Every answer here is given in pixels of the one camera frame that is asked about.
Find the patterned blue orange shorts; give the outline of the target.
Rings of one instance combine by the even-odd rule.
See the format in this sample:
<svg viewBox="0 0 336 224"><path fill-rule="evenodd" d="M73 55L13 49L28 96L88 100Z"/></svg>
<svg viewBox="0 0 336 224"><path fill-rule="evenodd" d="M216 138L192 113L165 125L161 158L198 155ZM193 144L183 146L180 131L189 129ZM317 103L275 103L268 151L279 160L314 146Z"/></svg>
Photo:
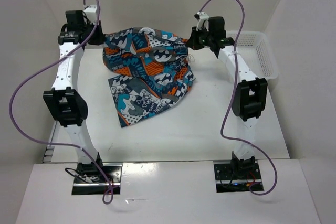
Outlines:
<svg viewBox="0 0 336 224"><path fill-rule="evenodd" d="M187 40L163 30L131 27L107 34L102 60L121 127L161 114L190 91L194 74Z"/></svg>

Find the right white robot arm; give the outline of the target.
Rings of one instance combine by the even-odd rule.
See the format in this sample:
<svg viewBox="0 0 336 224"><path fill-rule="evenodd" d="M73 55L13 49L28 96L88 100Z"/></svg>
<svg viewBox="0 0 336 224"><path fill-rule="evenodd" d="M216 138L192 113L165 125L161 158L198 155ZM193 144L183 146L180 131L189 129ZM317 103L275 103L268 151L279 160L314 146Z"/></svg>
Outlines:
<svg viewBox="0 0 336 224"><path fill-rule="evenodd" d="M192 28L186 45L193 50L208 47L234 79L234 95L230 102L237 117L239 143L232 152L230 172L235 178L243 178L255 163L253 142L256 124L266 107L268 83L248 67L237 51L237 40L227 37L223 17L209 17L205 12L195 15L197 25Z"/></svg>

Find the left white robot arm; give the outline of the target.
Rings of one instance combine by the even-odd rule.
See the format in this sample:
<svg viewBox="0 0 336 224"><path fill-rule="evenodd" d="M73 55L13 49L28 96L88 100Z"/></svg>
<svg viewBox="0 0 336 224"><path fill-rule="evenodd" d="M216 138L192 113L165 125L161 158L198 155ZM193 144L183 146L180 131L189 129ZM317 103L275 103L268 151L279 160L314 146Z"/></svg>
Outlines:
<svg viewBox="0 0 336 224"><path fill-rule="evenodd" d="M76 148L78 175L87 176L93 182L104 178L105 169L86 125L88 106L78 93L78 74L86 44L104 42L99 16L100 9L96 5L66 12L67 22L57 39L60 62L56 78L51 89L43 92L49 112L68 133L69 145Z"/></svg>

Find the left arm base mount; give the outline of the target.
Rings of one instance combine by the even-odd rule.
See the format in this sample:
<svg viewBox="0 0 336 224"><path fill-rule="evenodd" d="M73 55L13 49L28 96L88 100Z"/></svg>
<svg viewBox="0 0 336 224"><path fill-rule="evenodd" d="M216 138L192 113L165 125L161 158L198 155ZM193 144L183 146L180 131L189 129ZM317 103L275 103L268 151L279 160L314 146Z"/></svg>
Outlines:
<svg viewBox="0 0 336 224"><path fill-rule="evenodd" d="M103 195L109 188L108 182L113 186L113 193L120 194L121 190L121 163L104 163L102 170L107 179L93 165L91 170L84 170L78 164L76 168L65 168L65 172L74 178L72 195Z"/></svg>

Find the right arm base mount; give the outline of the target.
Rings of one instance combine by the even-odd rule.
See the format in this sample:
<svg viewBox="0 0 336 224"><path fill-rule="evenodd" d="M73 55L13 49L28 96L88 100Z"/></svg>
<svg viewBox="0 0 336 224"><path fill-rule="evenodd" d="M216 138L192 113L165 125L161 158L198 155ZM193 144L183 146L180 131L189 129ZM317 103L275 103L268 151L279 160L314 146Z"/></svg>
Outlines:
<svg viewBox="0 0 336 224"><path fill-rule="evenodd" d="M214 174L217 193L263 191L263 183L258 163L242 172L233 172L230 161L214 162Z"/></svg>

